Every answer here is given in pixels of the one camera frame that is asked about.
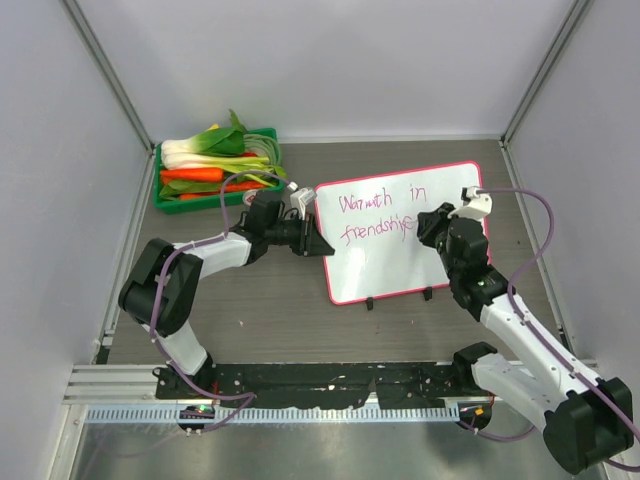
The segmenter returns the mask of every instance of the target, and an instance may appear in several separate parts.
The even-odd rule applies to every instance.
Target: red whiteboard border
[[[480,165],[478,165],[475,161],[473,160],[464,160],[462,162],[455,162],[455,163],[447,163],[444,165],[435,165],[433,167],[422,167],[422,168],[412,168],[410,170],[402,170],[399,172],[390,172],[390,173],[381,173],[379,175],[369,175],[366,177],[358,177],[358,178],[349,178],[347,180],[336,180],[335,182],[326,182],[326,183],[321,183],[320,185],[318,185],[316,187],[316,192],[318,190],[320,190],[321,188],[324,187],[329,187],[331,185],[338,185],[338,184],[342,184],[342,183],[353,183],[353,182],[359,182],[361,180],[369,180],[370,178],[380,178],[380,177],[392,177],[392,176],[396,176],[396,175],[403,175],[405,173],[414,173],[414,172],[424,172],[426,170],[437,170],[439,168],[448,168],[448,167],[457,167],[459,165],[473,165],[476,167],[476,170],[478,171],[478,181],[480,183],[480,185],[478,185],[478,187],[482,187],[482,172],[480,171]],[[317,226],[318,226],[318,230],[320,231],[320,234],[322,235],[322,226],[320,225],[320,209],[318,208],[318,199],[316,198],[315,200],[315,208],[316,208],[316,217],[317,217]],[[489,226],[487,224],[487,218],[485,217],[483,220],[483,224],[484,224],[484,231],[486,233],[487,238],[489,238]],[[491,250],[489,250],[488,256],[489,256],[489,263],[491,263]],[[324,276],[327,279],[327,290],[329,292],[329,299],[331,300],[331,303],[333,303],[334,305],[350,305],[352,303],[360,303],[360,302],[365,302],[367,300],[367,298],[369,297],[363,297],[363,298],[356,298],[355,300],[349,300],[348,302],[337,302],[334,298],[333,298],[333,293],[331,292],[331,281],[329,280],[329,271],[327,270],[327,257],[324,256],[322,258],[322,262],[324,263]],[[441,285],[433,285],[431,288],[444,288],[444,287],[448,287],[449,284],[448,283],[443,283]],[[388,298],[388,297],[395,297],[397,295],[406,295],[407,293],[416,293],[416,292],[422,292],[424,291],[426,287],[424,288],[416,288],[413,290],[400,290],[398,292],[392,292],[392,293],[385,293],[384,295],[376,295],[370,298],[374,298],[374,299],[378,299],[378,298]]]

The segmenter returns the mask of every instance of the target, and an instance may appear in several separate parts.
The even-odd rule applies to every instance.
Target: basket of vegetables
[[[166,140],[156,147],[153,204],[165,213],[220,206],[224,179],[246,170],[261,170],[286,178],[276,131],[248,131],[231,111],[231,126],[214,125],[186,140]],[[264,175],[242,175],[225,188],[226,205],[242,203],[249,190],[284,188]]]

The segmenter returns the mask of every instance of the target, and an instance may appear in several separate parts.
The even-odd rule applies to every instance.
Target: gray floor
[[[498,402],[490,430],[525,431]],[[602,480],[602,466],[572,476],[534,433],[515,443],[475,437],[453,423],[231,425],[202,437],[175,426],[87,425],[72,479],[189,480]],[[134,455],[116,458],[108,452]]]
[[[300,185],[475,160],[486,187],[511,186],[497,141],[338,143],[284,146],[284,166]],[[230,215],[238,218],[242,207]],[[165,215],[147,208],[138,253],[154,237],[186,242],[220,232],[220,211]],[[489,218],[494,265],[511,274],[532,249],[513,195],[494,198]],[[555,331],[540,274],[526,274],[519,292],[537,317]],[[327,295],[320,258],[300,258],[272,247],[256,264],[204,279],[191,324],[218,362],[357,362],[449,360],[484,340],[511,355],[491,332],[461,310],[446,289],[425,302],[420,294],[335,306]],[[162,361],[148,336],[126,315],[116,329],[109,363]]]

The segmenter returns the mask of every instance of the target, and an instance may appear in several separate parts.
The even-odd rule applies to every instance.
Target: red handwriting
[[[355,195],[338,197],[342,213],[347,210],[366,210],[368,208],[381,208],[387,205],[393,205],[391,195],[387,193],[387,189],[382,187],[382,193],[376,193],[369,199],[357,198]]]
[[[409,191],[411,192],[411,200],[424,200],[427,201],[427,190],[422,187],[414,187],[410,185]]]
[[[407,237],[407,230],[413,230],[416,226],[416,219],[405,215],[402,219],[396,213],[395,218],[393,215],[389,215],[389,219],[380,218],[380,221],[374,225],[368,225],[366,227],[347,225],[344,233],[340,238],[344,238],[347,241],[347,246],[352,240],[359,238],[367,238],[371,236],[384,235],[389,232],[401,232],[402,241]]]

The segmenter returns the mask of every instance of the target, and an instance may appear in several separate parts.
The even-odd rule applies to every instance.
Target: gray wall
[[[155,140],[500,134],[572,0],[80,0]]]
[[[0,18],[0,478],[45,477],[91,360],[145,154],[56,1]]]
[[[557,214],[549,259],[573,342],[640,411],[640,2],[594,2],[513,142]],[[536,232],[547,221],[534,210]],[[635,464],[640,455],[635,456]]]

